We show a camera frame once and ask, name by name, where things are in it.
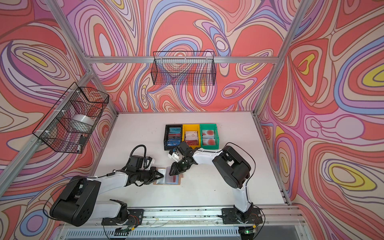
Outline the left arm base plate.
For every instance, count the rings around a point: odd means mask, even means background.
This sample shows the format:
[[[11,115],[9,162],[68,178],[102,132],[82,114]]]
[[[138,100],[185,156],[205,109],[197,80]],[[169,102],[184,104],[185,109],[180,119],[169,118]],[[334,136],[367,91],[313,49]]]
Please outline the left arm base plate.
[[[137,227],[143,222],[144,209],[122,210],[114,218],[104,218],[103,226],[128,226]]]

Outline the red credit card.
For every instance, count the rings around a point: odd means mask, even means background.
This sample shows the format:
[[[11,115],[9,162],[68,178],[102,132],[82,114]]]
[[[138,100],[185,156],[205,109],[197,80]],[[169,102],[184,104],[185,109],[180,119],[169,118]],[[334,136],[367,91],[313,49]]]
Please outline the red credit card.
[[[169,176],[166,174],[165,176],[165,184],[166,185],[179,185],[180,184],[180,176]]]

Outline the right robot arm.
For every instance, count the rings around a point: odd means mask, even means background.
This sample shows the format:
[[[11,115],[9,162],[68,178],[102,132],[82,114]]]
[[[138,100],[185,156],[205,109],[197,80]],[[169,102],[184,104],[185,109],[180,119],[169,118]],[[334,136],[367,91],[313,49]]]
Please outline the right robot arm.
[[[225,183],[233,189],[235,210],[245,214],[252,208],[247,190],[252,168],[230,145],[231,143],[228,143],[219,150],[206,150],[203,148],[193,149],[186,142],[181,142],[168,153],[168,157],[174,160],[169,175],[182,174],[193,165],[215,166]]]

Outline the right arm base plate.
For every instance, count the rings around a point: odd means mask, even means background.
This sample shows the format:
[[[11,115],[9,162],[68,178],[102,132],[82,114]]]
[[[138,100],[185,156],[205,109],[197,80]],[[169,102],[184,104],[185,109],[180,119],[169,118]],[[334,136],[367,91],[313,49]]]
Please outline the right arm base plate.
[[[258,226],[264,222],[263,214],[260,209],[251,206],[246,212],[238,210],[235,206],[232,208],[222,208],[222,214],[219,218],[225,225],[233,224],[255,224]]]

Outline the tan leather card holder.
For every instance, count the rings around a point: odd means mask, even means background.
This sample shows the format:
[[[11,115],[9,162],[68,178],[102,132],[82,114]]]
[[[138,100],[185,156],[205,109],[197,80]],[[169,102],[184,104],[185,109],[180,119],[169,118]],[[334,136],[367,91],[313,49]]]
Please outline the tan leather card holder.
[[[163,174],[164,177],[159,180],[156,180],[153,184],[154,185],[180,185],[182,175],[171,176],[170,171],[171,171],[171,167],[158,168],[158,172]]]

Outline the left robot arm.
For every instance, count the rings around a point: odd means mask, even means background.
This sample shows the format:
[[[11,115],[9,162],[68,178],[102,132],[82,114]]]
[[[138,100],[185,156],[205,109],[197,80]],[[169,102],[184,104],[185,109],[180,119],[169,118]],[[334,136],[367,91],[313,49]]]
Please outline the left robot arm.
[[[110,199],[100,201],[99,195],[135,185],[149,185],[164,177],[152,165],[151,157],[131,156],[120,170],[100,177],[73,177],[64,187],[49,211],[49,217],[76,227],[90,220],[104,219],[106,224],[127,225],[132,217],[127,203]]]

